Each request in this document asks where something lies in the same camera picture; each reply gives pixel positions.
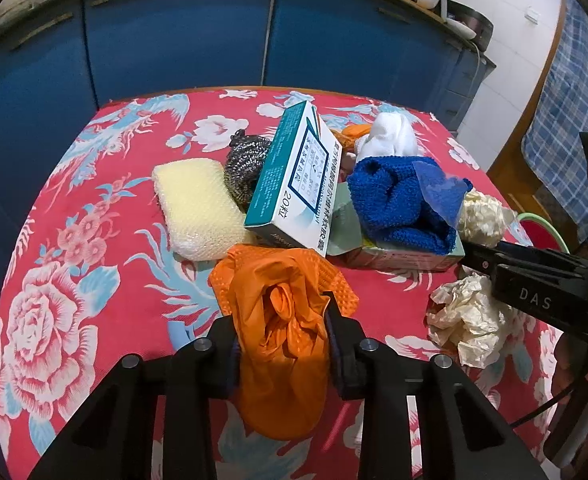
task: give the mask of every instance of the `crumpled white plastic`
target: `crumpled white plastic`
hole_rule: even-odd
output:
[[[456,230],[462,240],[496,247],[514,220],[516,211],[503,207],[493,196],[473,189],[463,199]]]
[[[510,333],[512,308],[491,292],[487,276],[472,274],[430,295],[434,303],[445,303],[442,310],[427,314],[430,339],[441,347],[451,341],[462,365],[485,368],[495,363]]]

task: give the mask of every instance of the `blue knitted cloth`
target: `blue knitted cloth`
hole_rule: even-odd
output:
[[[388,242],[408,248],[448,254],[456,242],[456,230],[425,201],[415,162],[434,166],[427,177],[431,200],[446,218],[456,218],[465,192],[472,189],[469,180],[452,192],[448,179],[439,165],[427,156],[372,156],[364,158],[347,178],[354,209],[360,225],[373,241]]]

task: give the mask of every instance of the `sponge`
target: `sponge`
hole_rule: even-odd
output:
[[[165,215],[170,247],[183,258],[218,260],[235,244],[254,241],[245,215],[229,195],[223,166],[209,158],[188,158],[157,166],[154,190]]]

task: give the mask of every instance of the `white cloth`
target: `white cloth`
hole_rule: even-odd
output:
[[[515,220],[515,211],[503,207],[493,196],[473,189],[463,199],[457,230],[461,240],[496,247]]]
[[[416,156],[418,142],[412,123],[401,114],[382,112],[367,135],[354,142],[356,164],[368,156]]]
[[[492,297],[487,276],[472,274],[434,290],[430,297],[442,310],[427,314],[430,339],[438,346],[450,341],[462,365],[485,368],[498,360],[514,316],[509,305]]]

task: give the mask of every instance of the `tissue box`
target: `tissue box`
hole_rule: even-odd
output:
[[[452,252],[445,256],[391,244],[379,242],[375,244],[362,234],[359,217],[352,204],[350,189],[347,183],[343,182],[336,189],[327,254],[330,256],[342,254],[345,263],[350,267],[442,272],[465,256],[465,251],[458,234]]]
[[[341,145],[308,101],[283,112],[245,228],[273,246],[325,256]]]

